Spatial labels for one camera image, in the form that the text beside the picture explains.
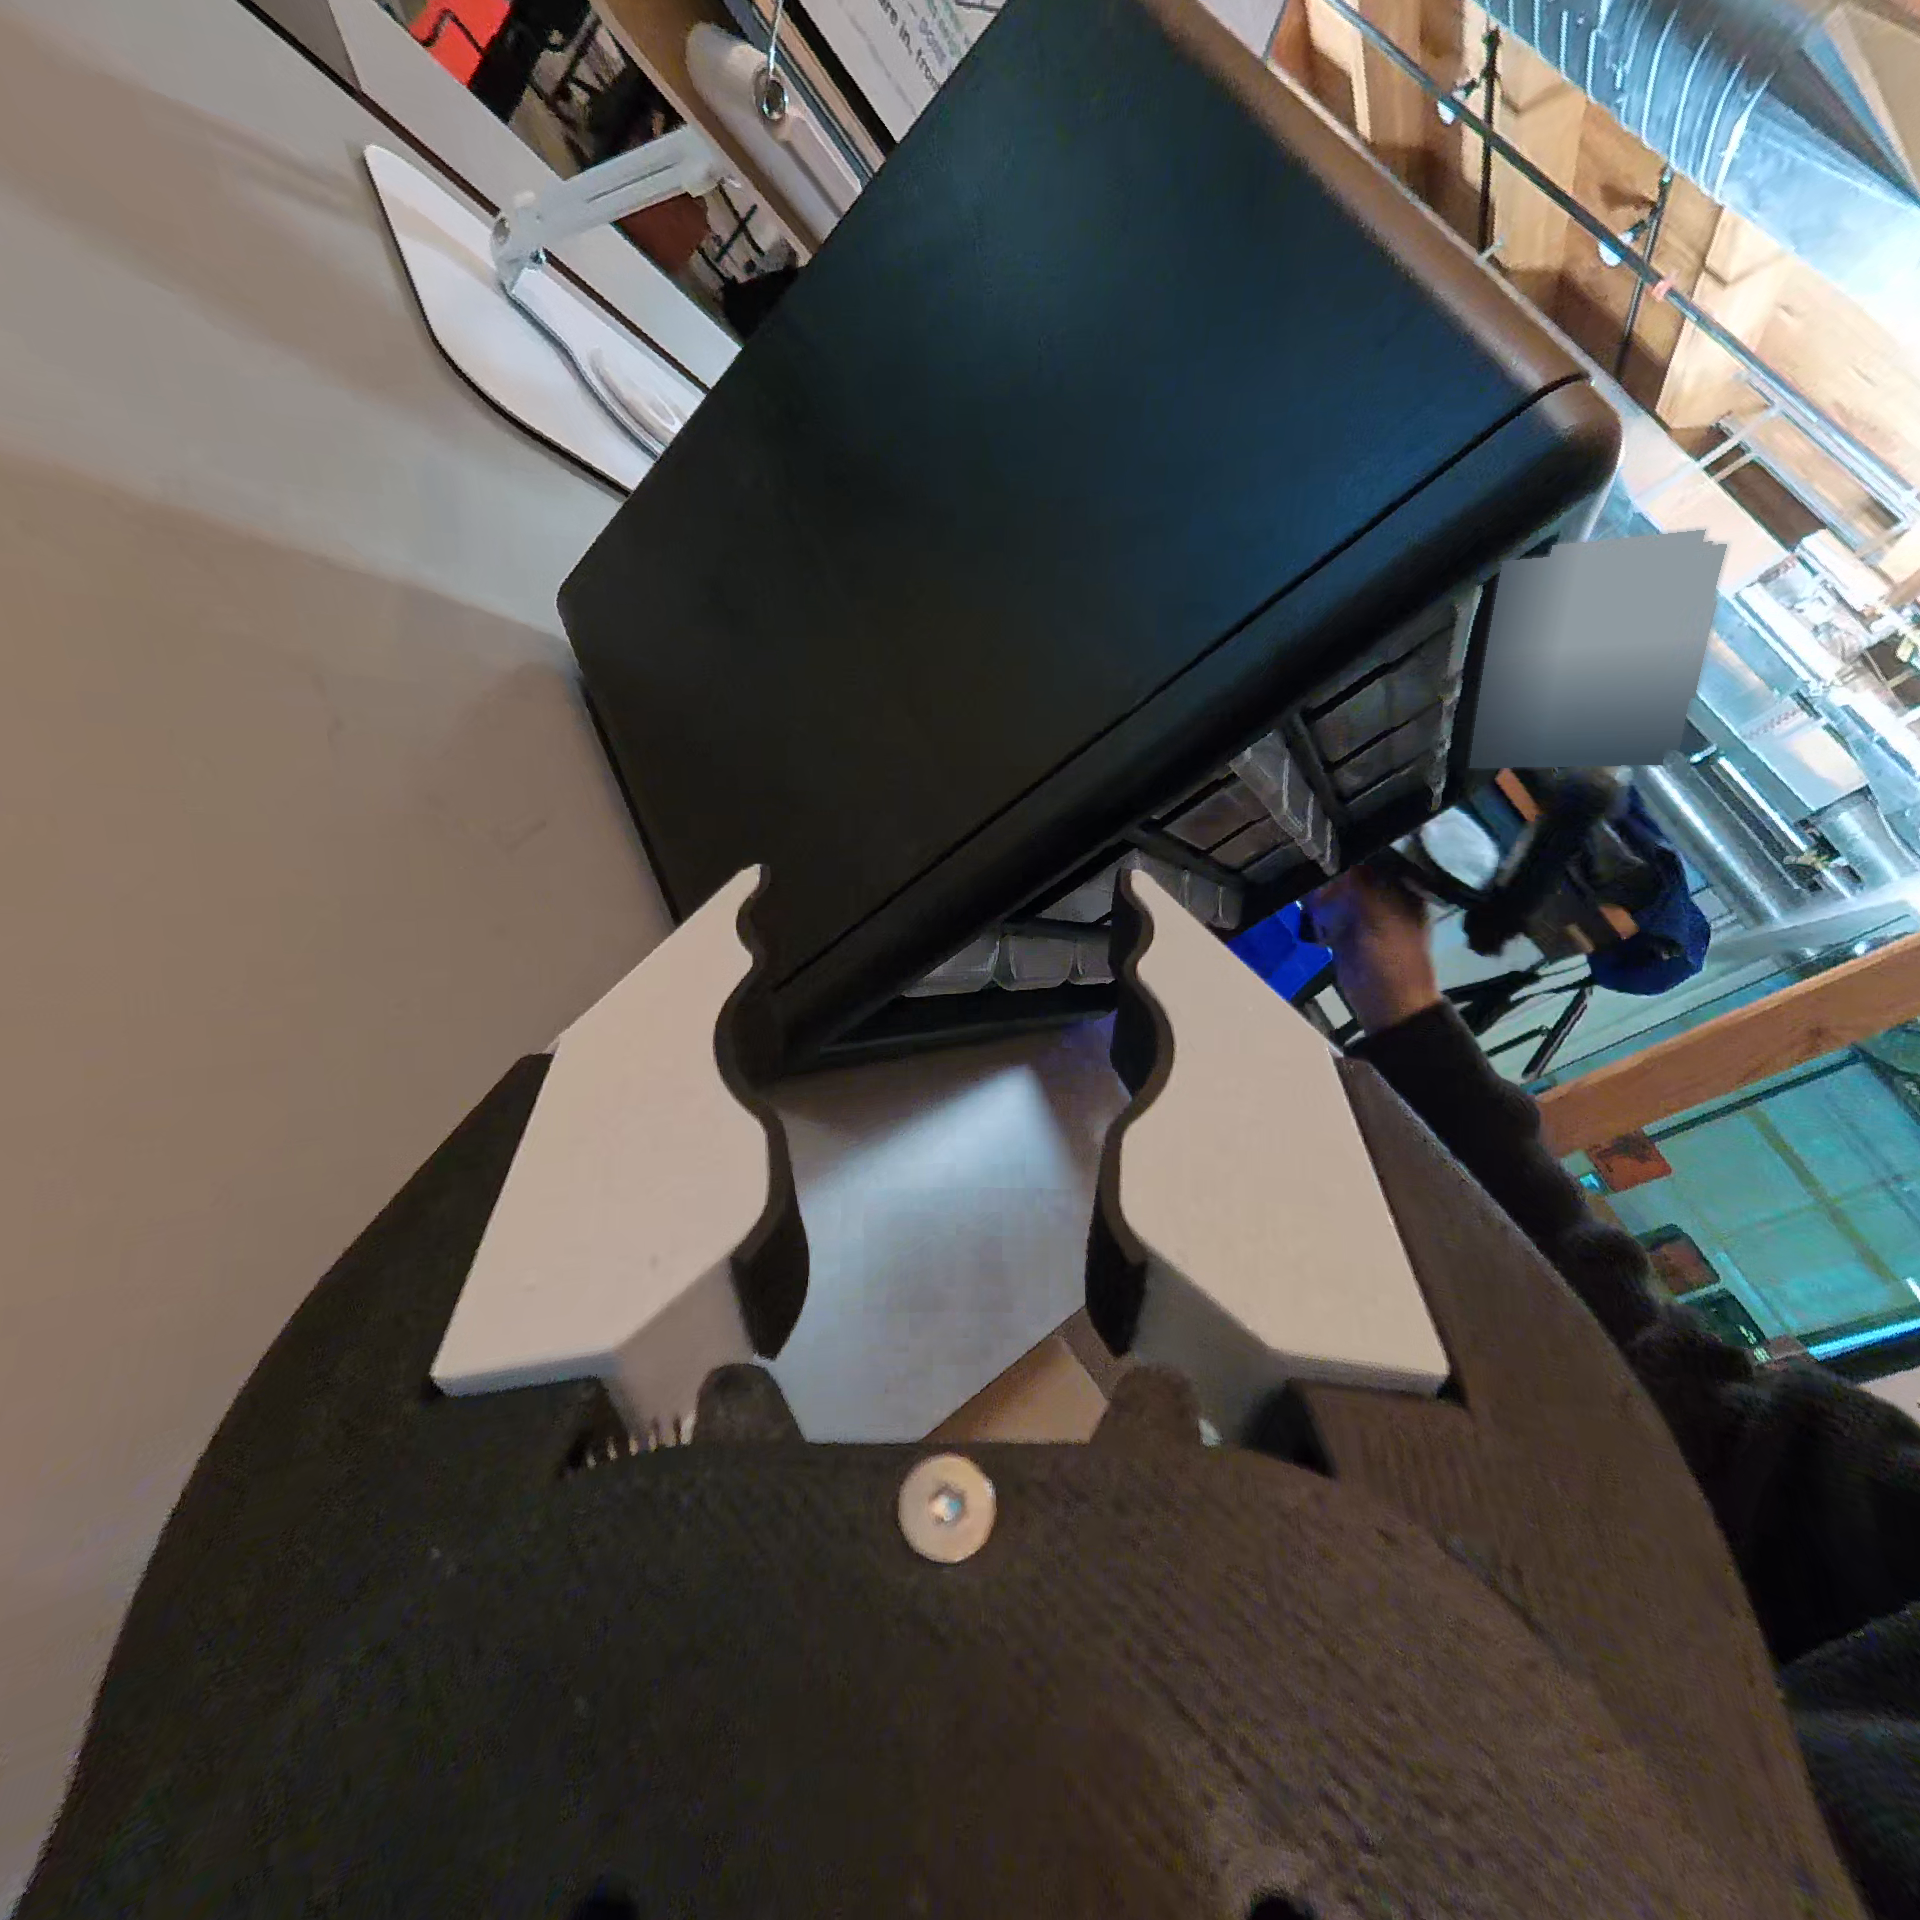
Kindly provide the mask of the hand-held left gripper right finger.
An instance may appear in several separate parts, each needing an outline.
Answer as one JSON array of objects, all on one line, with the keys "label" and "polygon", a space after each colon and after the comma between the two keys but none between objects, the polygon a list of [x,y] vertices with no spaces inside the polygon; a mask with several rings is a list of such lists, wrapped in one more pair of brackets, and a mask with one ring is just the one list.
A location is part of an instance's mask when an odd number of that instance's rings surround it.
[{"label": "hand-held left gripper right finger", "polygon": [[1204,1435],[1256,1435],[1288,1388],[1434,1401],[1451,1362],[1344,1058],[1148,872],[1119,872],[1112,934],[1096,1338],[1189,1381]]}]

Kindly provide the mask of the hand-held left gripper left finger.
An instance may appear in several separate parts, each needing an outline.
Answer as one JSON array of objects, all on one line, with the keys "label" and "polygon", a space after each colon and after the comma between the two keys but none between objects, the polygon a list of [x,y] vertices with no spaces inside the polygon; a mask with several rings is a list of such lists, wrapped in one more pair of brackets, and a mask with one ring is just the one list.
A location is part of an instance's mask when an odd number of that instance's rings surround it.
[{"label": "hand-held left gripper left finger", "polygon": [[595,1381],[626,1428],[695,1428],[712,1375],[785,1348],[812,1255],[765,1097],[769,885],[726,881],[548,1048],[431,1361],[442,1394]]}]

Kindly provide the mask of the black small-drawer cabinet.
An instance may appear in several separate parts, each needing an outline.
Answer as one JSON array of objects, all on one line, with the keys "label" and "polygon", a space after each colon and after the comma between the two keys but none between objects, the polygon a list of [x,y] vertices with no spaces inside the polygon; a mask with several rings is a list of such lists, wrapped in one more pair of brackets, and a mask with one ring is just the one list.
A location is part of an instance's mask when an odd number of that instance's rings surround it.
[{"label": "black small-drawer cabinet", "polygon": [[1621,417],[1201,4],[1005,4],[561,587],[779,1070],[1129,848],[1615,480]]}]

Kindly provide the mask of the person's right forearm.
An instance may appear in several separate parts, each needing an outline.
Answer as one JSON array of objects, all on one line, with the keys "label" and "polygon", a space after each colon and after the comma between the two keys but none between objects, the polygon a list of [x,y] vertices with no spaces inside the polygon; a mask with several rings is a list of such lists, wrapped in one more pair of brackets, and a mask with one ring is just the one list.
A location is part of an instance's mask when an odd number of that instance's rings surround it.
[{"label": "person's right forearm", "polygon": [[1762,1641],[1812,1701],[1916,1707],[1916,1424],[1814,1362],[1756,1367],[1655,1290],[1448,1004],[1356,1044],[1595,1312],[1669,1424]]}]

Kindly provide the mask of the person's right hand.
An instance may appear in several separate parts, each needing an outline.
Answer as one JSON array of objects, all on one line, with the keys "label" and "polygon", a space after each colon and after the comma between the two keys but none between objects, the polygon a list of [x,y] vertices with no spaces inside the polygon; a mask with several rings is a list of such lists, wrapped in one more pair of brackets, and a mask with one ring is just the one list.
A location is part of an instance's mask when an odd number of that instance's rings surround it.
[{"label": "person's right hand", "polygon": [[1352,868],[1311,900],[1318,944],[1365,1038],[1444,1005],[1426,900],[1392,868]]}]

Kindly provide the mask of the wooden beam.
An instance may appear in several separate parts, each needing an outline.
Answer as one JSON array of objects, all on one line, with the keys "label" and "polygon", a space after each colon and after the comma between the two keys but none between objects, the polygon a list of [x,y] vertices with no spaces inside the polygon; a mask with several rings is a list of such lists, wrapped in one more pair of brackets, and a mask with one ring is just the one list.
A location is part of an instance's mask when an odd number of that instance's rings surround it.
[{"label": "wooden beam", "polygon": [[1556,1158],[1646,1131],[1916,1018],[1916,937],[1906,934],[1686,1034],[1586,1071],[1538,1101]]}]

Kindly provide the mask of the blue plastic object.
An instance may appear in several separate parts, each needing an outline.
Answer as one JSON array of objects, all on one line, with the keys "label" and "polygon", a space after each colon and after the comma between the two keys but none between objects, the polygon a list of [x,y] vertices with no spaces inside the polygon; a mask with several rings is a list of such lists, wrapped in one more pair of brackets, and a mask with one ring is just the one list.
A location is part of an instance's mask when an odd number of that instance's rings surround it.
[{"label": "blue plastic object", "polygon": [[1305,900],[1286,902],[1261,922],[1234,932],[1225,945],[1315,1031],[1324,1038],[1336,1031],[1336,1024],[1321,1008],[1321,1001],[1335,988],[1335,957],[1311,937]]}]

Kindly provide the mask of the white monitor stand base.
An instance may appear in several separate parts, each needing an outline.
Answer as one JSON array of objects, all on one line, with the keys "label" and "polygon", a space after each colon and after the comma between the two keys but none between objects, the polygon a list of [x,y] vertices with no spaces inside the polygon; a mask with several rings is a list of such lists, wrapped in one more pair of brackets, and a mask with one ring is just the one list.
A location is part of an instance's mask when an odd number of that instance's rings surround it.
[{"label": "white monitor stand base", "polygon": [[448,368],[546,451],[632,495],[696,411],[695,378],[548,262],[499,290],[488,222],[435,172],[381,142],[362,167]]}]

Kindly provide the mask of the white paper sign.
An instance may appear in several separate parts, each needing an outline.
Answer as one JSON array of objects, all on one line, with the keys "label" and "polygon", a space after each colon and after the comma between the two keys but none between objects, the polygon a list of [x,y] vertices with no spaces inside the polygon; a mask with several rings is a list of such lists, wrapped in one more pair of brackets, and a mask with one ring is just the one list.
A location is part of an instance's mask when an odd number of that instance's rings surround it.
[{"label": "white paper sign", "polygon": [[801,4],[871,121],[899,141],[965,60],[1001,4]]}]

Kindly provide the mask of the silver ventilation duct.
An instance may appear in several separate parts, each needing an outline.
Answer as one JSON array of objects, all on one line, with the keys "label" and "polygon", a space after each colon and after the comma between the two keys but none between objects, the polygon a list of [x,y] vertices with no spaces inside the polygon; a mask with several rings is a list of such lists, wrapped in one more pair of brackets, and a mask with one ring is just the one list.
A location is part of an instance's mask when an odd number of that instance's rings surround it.
[{"label": "silver ventilation duct", "polygon": [[1916,341],[1915,4],[1484,4],[1716,205]]}]

